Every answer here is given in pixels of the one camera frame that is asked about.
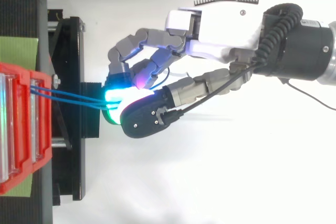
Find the blue cable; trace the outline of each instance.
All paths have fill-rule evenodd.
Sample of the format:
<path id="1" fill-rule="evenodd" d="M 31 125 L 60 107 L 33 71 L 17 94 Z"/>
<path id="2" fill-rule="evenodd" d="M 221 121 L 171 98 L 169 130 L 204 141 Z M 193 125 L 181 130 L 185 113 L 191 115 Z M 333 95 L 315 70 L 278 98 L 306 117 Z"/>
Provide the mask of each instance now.
<path id="1" fill-rule="evenodd" d="M 88 100 L 88 101 L 92 101 L 92 102 L 99 102 L 99 104 L 95 103 L 95 105 L 119 104 L 121 102 L 121 101 L 119 101 L 119 102 L 107 102 L 107 101 L 104 101 L 104 100 L 99 100 L 99 99 L 95 99 L 95 98 L 91 98 L 91 97 L 85 97 L 83 95 L 73 94 L 73 93 L 64 92 L 64 91 L 60 91 L 60 90 L 46 89 L 46 88 L 42 88 L 42 87 L 39 87 L 39 86 L 33 86 L 33 85 L 31 85 L 30 88 L 43 90 L 43 91 L 48 91 L 48 92 L 55 93 L 55 94 L 63 94 L 63 95 L 67 95 L 69 97 L 75 97 L 75 98 L 84 99 L 84 100 Z"/>
<path id="2" fill-rule="evenodd" d="M 63 98 L 58 98 L 58 97 L 52 97 L 50 95 L 42 94 L 42 93 L 34 91 L 34 90 L 31 90 L 30 92 L 32 94 L 39 95 L 41 97 L 45 97 L 45 98 L 48 98 L 48 99 L 51 99 L 51 100 L 54 100 L 54 101 L 66 102 L 66 103 L 71 103 L 71 104 L 76 104 L 76 105 L 82 105 L 82 106 L 90 107 L 90 108 L 97 109 L 97 110 L 115 110 L 115 109 L 117 109 L 117 108 L 106 108 L 106 107 L 103 108 L 103 107 L 94 106 L 94 105 L 99 105 L 99 104 L 96 104 L 96 103 L 93 103 L 94 105 L 91 105 L 90 103 L 87 103 L 87 102 L 80 102 L 80 101 L 68 100 L 68 99 L 63 99 Z"/>
<path id="3" fill-rule="evenodd" d="M 170 74 L 170 69 L 168 68 L 168 73 L 167 73 L 167 76 L 164 78 L 164 80 L 161 81 L 160 83 L 154 85 L 153 87 L 151 87 L 150 90 L 153 90 L 153 89 L 157 88 L 158 86 L 162 85 L 168 79 L 169 74 Z"/>

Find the coiled cable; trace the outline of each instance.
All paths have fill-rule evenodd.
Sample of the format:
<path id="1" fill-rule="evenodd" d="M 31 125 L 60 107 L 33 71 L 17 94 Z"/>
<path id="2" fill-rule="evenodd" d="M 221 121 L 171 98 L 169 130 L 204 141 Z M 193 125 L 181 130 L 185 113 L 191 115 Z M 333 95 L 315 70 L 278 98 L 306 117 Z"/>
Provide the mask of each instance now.
<path id="1" fill-rule="evenodd" d="M 268 9 L 265 14 L 282 16 L 281 20 L 264 36 L 255 56 L 252 58 L 256 67 L 264 67 L 268 57 L 276 45 L 280 44 L 287 34 L 302 19 L 303 10 L 296 4 L 280 4 Z"/>

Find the black cylindrical motor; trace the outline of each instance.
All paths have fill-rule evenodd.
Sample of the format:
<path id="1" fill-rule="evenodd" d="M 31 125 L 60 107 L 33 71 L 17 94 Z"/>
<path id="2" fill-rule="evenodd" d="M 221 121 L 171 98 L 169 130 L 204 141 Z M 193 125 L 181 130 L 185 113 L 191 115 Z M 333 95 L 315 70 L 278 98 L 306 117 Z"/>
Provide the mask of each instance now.
<path id="1" fill-rule="evenodd" d="M 265 14 L 264 29 L 260 39 L 280 19 L 279 16 Z M 267 65 L 256 69 L 255 73 L 286 79 L 316 80 L 318 78 L 322 84 L 336 85 L 336 50 L 334 49 L 336 24 L 335 28 L 332 24 L 328 26 L 314 20 L 301 20 L 288 33 L 287 38 L 270 53 Z"/>

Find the robotic hand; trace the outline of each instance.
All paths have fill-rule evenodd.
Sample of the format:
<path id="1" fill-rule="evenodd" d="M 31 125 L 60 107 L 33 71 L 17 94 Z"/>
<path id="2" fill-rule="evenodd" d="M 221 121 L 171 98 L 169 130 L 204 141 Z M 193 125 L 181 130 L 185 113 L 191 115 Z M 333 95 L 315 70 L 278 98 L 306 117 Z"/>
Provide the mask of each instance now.
<path id="1" fill-rule="evenodd" d="M 204 101 L 238 90 L 252 73 L 336 85 L 336 22 L 302 19 L 295 4 L 261 12 L 259 0 L 199 0 L 194 7 L 170 11 L 165 31 L 139 29 L 121 40 L 108 57 L 104 86 L 107 101 L 121 101 L 103 111 L 110 123 L 139 138 L 167 128 Z M 126 61 L 143 46 L 158 48 L 150 60 L 131 69 Z M 230 63 L 202 76 L 187 77 L 155 92 L 157 76 L 185 55 Z M 174 108 L 193 103 L 183 110 Z"/>

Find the plastic container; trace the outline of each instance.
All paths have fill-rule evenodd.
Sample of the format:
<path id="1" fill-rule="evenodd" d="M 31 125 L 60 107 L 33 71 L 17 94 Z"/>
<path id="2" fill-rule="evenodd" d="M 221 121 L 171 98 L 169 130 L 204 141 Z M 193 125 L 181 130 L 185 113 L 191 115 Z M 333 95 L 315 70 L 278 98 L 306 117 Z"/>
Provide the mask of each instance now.
<path id="1" fill-rule="evenodd" d="M 51 101 L 34 97 L 32 106 L 32 79 L 51 88 L 46 74 L 0 63 L 0 195 L 51 159 Z"/>

